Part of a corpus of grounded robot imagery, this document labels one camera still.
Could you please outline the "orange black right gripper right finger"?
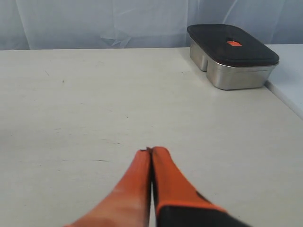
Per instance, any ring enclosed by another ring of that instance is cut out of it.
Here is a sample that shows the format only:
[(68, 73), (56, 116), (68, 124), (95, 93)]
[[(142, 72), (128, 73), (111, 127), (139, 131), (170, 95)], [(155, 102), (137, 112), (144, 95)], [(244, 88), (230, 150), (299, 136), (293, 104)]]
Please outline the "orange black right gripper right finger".
[(151, 149), (152, 185), (158, 227), (246, 227), (206, 199), (180, 172), (164, 147)]

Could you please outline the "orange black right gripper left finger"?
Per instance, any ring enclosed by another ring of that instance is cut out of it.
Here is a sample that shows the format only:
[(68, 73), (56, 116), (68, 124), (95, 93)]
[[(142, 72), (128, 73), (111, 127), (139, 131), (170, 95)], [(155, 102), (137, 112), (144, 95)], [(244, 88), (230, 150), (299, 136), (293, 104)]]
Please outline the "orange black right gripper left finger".
[(151, 150), (136, 152), (113, 190), (69, 227), (147, 227), (151, 208)]

